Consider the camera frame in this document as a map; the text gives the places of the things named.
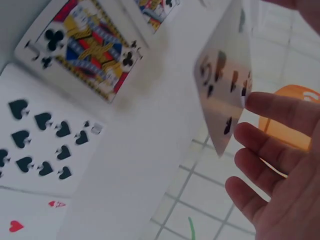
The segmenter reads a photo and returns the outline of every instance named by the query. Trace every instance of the red heart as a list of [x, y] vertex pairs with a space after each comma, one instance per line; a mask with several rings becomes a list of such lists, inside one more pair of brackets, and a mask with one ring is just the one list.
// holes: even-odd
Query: red heart
[[18, 221], [11, 221], [10, 224], [11, 224], [11, 227], [9, 228], [9, 231], [11, 233], [15, 233], [25, 227]]

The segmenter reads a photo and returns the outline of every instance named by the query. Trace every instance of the white tile floor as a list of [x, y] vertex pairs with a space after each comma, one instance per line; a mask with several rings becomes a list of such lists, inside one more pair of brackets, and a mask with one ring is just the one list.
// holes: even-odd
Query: white tile floor
[[[252, 33], [253, 90], [274, 93], [298, 84], [320, 91], [320, 37], [293, 11], [272, 6], [268, 14], [265, 27]], [[245, 110], [240, 122], [258, 126], [259, 116]], [[234, 155], [240, 148], [232, 137], [219, 159], [203, 121], [140, 240], [190, 240], [188, 218], [197, 240], [254, 240], [255, 228], [233, 205], [225, 182], [238, 176], [270, 198], [236, 167]]]

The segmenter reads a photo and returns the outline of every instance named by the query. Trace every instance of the hand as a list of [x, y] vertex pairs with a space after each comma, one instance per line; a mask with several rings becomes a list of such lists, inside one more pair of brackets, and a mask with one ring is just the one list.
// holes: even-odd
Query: hand
[[319, 0], [265, 0], [282, 7], [297, 10], [313, 29], [320, 34], [320, 1]]
[[245, 148], [236, 153], [235, 164], [271, 200], [263, 200], [238, 177], [226, 181], [226, 191], [254, 225], [256, 240], [320, 239], [320, 104], [254, 92], [246, 108], [312, 137], [311, 150], [292, 148], [241, 123], [234, 136]]

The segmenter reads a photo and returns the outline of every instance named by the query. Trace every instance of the playing card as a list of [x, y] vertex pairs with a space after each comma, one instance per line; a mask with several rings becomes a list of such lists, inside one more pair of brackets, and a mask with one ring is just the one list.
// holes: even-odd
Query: playing card
[[0, 236], [56, 240], [70, 200], [0, 189]]
[[104, 125], [14, 65], [0, 96], [0, 186], [71, 196]]
[[29, 68], [91, 108], [97, 96], [112, 102], [145, 53], [114, 0], [53, 0], [15, 49]]
[[233, 0], [194, 68], [209, 134], [221, 156], [252, 89], [250, 41], [242, 1]]
[[169, 27], [181, 9], [181, 0], [120, 0], [149, 46], [161, 28]]

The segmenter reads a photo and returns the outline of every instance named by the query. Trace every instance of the white table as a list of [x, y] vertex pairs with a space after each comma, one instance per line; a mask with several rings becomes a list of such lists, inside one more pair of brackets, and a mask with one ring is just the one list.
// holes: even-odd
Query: white table
[[[1, 2], [0, 68], [46, 2]], [[139, 237], [202, 123], [193, 67], [228, 3], [222, 0], [208, 11], [197, 0], [183, 0], [172, 24], [162, 29], [144, 71], [118, 93], [126, 98], [116, 97], [107, 110], [106, 134], [73, 196], [59, 240]]]

